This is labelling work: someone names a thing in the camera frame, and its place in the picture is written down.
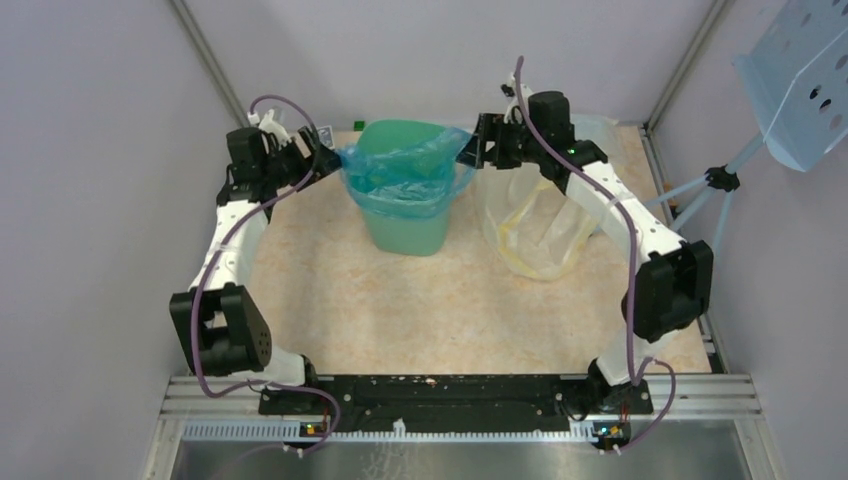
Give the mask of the clear yellow-edged plastic bag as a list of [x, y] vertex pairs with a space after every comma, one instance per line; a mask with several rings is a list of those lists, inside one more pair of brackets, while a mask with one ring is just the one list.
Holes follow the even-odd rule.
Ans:
[[570, 171], [529, 138], [537, 163], [481, 168], [475, 205], [485, 241], [509, 270], [552, 281], [574, 265], [597, 222], [562, 193]]

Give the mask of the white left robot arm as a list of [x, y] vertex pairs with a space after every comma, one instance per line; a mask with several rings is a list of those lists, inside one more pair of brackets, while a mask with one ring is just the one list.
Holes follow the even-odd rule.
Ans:
[[274, 346], [247, 284], [281, 196], [335, 173], [341, 160], [309, 127], [289, 138], [272, 127], [240, 128], [226, 144], [231, 162], [215, 200], [212, 240], [190, 287], [172, 295], [169, 313], [191, 372], [284, 385], [283, 401], [308, 413], [321, 397], [314, 368], [304, 355]]

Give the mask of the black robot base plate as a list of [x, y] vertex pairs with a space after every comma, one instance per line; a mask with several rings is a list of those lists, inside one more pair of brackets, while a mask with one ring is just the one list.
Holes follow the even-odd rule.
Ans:
[[325, 394], [265, 389], [258, 411], [329, 423], [335, 399], [338, 434], [387, 432], [397, 421], [411, 433], [559, 432], [596, 415], [654, 411], [647, 382], [597, 387], [584, 375], [337, 375], [314, 386]]

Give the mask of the blue plastic trash bag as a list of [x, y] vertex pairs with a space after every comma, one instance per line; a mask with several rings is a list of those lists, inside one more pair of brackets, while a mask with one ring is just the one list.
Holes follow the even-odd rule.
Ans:
[[337, 150], [341, 176], [365, 212], [426, 219], [448, 209], [475, 170], [455, 161], [471, 133], [455, 127], [388, 119], [376, 121], [358, 140]]

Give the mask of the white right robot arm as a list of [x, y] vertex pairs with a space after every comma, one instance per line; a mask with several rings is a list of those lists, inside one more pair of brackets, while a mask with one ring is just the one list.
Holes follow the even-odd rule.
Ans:
[[594, 231], [624, 256], [623, 327], [589, 365], [589, 404], [612, 412], [646, 367], [709, 308], [714, 253], [656, 217], [625, 185], [605, 151], [577, 136], [559, 91], [513, 97], [479, 115], [459, 163], [483, 173], [481, 214], [489, 245], [515, 273], [562, 276]]

